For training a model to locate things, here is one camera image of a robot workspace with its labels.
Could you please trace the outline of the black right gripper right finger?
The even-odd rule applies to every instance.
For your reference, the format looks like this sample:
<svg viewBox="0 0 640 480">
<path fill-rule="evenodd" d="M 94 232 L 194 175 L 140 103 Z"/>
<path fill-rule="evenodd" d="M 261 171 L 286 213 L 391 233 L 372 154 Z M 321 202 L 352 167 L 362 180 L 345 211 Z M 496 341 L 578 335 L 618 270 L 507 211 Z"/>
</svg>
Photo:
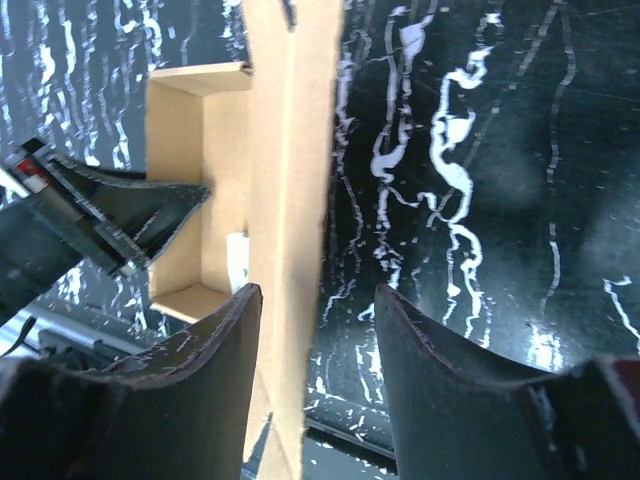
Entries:
<svg viewBox="0 0 640 480">
<path fill-rule="evenodd" d="M 639 361 L 560 373 L 480 347 L 381 285 L 375 322 L 403 479 L 635 479 Z"/>
</svg>

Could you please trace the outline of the small white paper packet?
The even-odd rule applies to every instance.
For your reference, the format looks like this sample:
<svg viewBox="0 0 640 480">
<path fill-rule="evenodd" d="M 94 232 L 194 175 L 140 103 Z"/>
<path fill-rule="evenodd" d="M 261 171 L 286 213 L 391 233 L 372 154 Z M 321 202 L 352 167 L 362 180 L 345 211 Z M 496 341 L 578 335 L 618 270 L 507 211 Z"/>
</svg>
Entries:
<svg viewBox="0 0 640 480">
<path fill-rule="evenodd" d="M 235 294 L 248 282 L 249 238 L 245 232 L 227 235 L 226 260 L 230 291 Z"/>
</svg>

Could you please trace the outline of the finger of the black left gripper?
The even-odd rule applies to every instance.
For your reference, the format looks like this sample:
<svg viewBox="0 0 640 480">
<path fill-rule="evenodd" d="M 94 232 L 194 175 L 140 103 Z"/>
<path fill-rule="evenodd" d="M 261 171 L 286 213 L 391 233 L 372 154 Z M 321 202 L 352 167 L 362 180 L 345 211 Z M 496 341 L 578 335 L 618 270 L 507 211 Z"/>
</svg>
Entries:
<svg viewBox="0 0 640 480">
<path fill-rule="evenodd" d="M 81 215 L 79 232 L 50 242 L 47 267 L 65 273 L 89 259 L 107 273 L 146 270 L 210 197 L 197 183 L 151 181 L 143 173 L 85 165 L 53 153 L 48 172 Z"/>
</svg>

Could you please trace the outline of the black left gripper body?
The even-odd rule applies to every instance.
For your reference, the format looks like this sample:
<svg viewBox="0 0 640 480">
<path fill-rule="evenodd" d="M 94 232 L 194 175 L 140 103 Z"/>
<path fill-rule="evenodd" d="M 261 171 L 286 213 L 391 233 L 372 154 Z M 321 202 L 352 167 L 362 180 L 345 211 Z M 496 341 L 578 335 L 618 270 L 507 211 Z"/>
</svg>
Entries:
<svg viewBox="0 0 640 480">
<path fill-rule="evenodd" d="M 1 313 L 14 315 L 85 258 L 108 273 L 125 266 L 115 232 L 62 178 L 65 158 L 34 137 L 1 160 L 1 184 L 18 198 L 1 210 Z"/>
</svg>

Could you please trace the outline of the brown cardboard box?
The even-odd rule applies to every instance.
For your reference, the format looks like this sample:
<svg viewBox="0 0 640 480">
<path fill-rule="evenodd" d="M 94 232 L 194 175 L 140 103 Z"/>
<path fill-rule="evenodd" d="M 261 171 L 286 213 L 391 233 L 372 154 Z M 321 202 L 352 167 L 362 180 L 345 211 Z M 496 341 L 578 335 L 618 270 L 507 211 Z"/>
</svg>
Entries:
<svg viewBox="0 0 640 480">
<path fill-rule="evenodd" d="M 246 434 L 268 416 L 265 479 L 303 475 L 304 401 L 316 325 L 344 7 L 245 1 L 249 58 L 154 71 L 146 100 L 147 176 L 211 195 L 149 270 L 154 310 L 196 322 L 231 295 L 226 237 L 249 238 L 262 319 Z"/>
</svg>

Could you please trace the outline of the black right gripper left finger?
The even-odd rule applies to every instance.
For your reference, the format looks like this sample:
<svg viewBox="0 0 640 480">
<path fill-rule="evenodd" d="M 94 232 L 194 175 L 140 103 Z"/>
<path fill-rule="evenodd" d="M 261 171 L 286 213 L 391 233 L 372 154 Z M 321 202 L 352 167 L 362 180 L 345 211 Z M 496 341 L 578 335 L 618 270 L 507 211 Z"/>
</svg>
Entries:
<svg viewBox="0 0 640 480">
<path fill-rule="evenodd" d="M 237 479 L 263 296 L 247 284 L 206 318 L 103 371 L 1 362 L 5 479 Z"/>
</svg>

